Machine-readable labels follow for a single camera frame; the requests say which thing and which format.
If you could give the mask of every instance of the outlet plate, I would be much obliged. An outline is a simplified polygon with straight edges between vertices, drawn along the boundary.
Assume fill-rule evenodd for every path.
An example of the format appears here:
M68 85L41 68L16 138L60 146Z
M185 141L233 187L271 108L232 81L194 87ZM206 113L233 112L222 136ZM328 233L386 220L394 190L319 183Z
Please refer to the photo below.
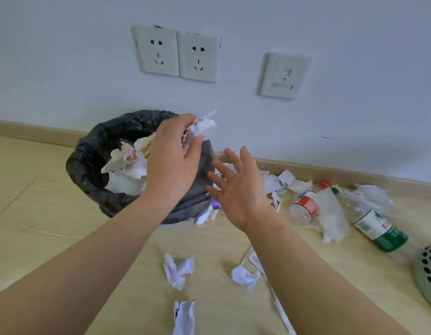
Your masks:
M148 73L180 75L177 32L161 27L132 27L140 68Z
M269 53L261 95L295 99L310 63L307 56Z
M194 33L177 33L180 76L215 82L222 39Z

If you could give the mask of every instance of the trash can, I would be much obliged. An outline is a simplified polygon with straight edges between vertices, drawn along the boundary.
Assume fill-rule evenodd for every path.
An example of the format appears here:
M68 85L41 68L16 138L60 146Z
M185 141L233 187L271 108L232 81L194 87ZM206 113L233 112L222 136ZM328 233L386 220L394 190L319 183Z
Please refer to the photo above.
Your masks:
M102 174L101 169L110 160L110 152L113 149L120 149L122 140L133 145L137 139L150 136L163 120L176 115L173 112L159 110L140 110L99 123L87 136L78 141L66 163L68 175L75 185L99 205L104 214L113 217L137 196L116 194L104 188L109 176ZM204 141L194 183L162 224L197 218L206 212L210 197L205 186L212 185L207 178L207 172L214 171L213 160L212 145L209 140Z

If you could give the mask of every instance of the wooden floor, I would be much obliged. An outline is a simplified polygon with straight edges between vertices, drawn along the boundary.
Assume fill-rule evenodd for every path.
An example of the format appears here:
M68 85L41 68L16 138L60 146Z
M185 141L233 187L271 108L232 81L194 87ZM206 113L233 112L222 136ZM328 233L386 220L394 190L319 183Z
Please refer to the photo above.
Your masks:
M0 137L0 290L107 220L67 176L65 161L72 150ZM402 229L421 243L431 242L431 201L391 194L414 221L401 219ZM285 197L282 213L289 198ZM407 266L394 263L356 230L338 245L322 244L313 230L295 229L414 335L431 334L431 309ZM273 306L269 282L261 277L247 292L230 277L249 247L223 212L200 226L183 222L158 229L88 334L171 334L174 301L189 300L195 300L195 335L287 334ZM194 274L181 292L166 281L164 253L195 258Z

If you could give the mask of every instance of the bottle with green label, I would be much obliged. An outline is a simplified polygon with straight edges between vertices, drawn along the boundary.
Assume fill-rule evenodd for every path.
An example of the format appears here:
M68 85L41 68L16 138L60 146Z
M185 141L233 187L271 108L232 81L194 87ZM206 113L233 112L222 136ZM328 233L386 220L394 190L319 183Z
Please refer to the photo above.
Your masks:
M408 235L390 224L382 215L372 209L360 206L357 202L332 188L347 220L357 227L381 251L388 253L400 263L410 262L421 250Z

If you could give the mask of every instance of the bottle cap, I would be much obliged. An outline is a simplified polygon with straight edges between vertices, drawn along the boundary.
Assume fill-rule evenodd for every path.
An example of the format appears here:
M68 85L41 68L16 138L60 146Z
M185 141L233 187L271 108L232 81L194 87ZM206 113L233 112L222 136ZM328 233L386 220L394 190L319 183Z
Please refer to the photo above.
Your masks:
M331 187L330 181L327 181L327 180L322 180L321 182L319 182L319 184L324 188Z

